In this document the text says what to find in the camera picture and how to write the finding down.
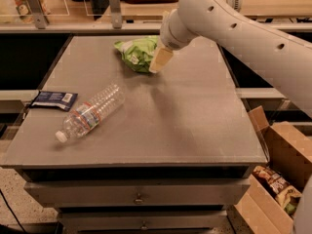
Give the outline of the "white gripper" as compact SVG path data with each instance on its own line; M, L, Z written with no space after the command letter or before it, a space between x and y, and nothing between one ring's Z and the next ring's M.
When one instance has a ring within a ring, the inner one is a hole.
M160 40L165 47L158 48L150 62L149 71L158 73L173 56L173 51L181 50L197 37L183 24L177 9L165 14L160 28Z

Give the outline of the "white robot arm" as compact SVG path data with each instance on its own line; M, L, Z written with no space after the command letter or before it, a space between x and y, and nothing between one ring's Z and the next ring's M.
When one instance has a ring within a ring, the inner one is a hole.
M163 15L149 70L199 37L215 41L312 117L312 45L240 14L242 0L178 0Z

